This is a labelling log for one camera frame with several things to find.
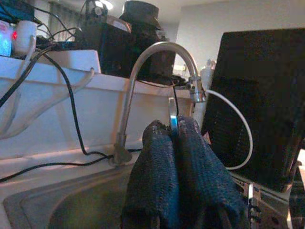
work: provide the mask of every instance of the water filter attachment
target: water filter attachment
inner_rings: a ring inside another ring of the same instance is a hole
[[[16,27],[17,38],[13,50],[17,55],[26,55],[31,46],[31,36],[36,38],[37,27],[32,21],[20,21]]]

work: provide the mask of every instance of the curtain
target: curtain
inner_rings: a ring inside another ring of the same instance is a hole
[[[80,14],[78,12],[70,10],[69,8],[60,5],[56,2],[50,2],[50,12],[57,15],[60,18],[60,20],[63,22],[63,24],[67,27],[67,29],[72,27],[78,27],[79,19],[81,19],[82,21],[84,18],[83,15],[81,15],[80,17]],[[55,17],[50,16],[49,29],[51,33],[54,34],[58,31],[64,30],[64,27]],[[73,41],[74,37],[71,37],[71,35],[67,31],[65,31],[55,35],[54,39],[59,42]]]

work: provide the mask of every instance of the stainless steel faucet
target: stainless steel faucet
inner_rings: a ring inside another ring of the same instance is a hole
[[[113,157],[113,163],[115,165],[121,165],[123,163],[129,162],[132,159],[132,155],[125,149],[125,143],[126,143],[126,128],[127,128],[130,107],[132,103],[135,81],[145,61],[151,55],[160,51],[172,51],[182,57],[190,73],[187,89],[190,90],[192,102],[201,103],[204,102],[205,100],[205,93],[202,88],[201,77],[198,75],[197,64],[193,59],[193,57],[184,47],[172,42],[158,42],[148,47],[144,52],[142,52],[142,54],[139,56],[138,60],[134,64],[129,79],[129,86],[125,98],[121,126],[117,134],[116,143],[114,144],[115,152]]]

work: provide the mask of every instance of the curved faucet spout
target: curved faucet spout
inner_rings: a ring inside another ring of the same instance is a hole
[[[182,46],[172,43],[172,42],[158,42],[148,47],[142,54],[139,56],[138,60],[133,66],[132,73],[129,79],[129,86],[126,93],[124,110],[122,115],[122,121],[120,130],[117,134],[115,153],[114,153],[114,163],[122,164],[124,162],[128,162],[131,160],[130,153],[125,150],[125,142],[126,142],[126,128],[129,117],[129,112],[131,108],[133,90],[135,86],[135,81],[137,79],[138,73],[145,63],[145,61],[156,52],[160,51],[172,51],[177,53],[182,57],[185,61],[185,64],[189,70],[190,78],[189,78],[189,87],[190,87],[190,95],[193,103],[203,102],[205,99],[204,90],[201,84],[201,78],[198,76],[197,64],[194,58],[189,54],[189,52]]]

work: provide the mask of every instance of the stainless steel sink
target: stainless steel sink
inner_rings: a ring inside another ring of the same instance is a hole
[[[21,192],[3,202],[13,228],[120,228],[132,169],[98,174]]]

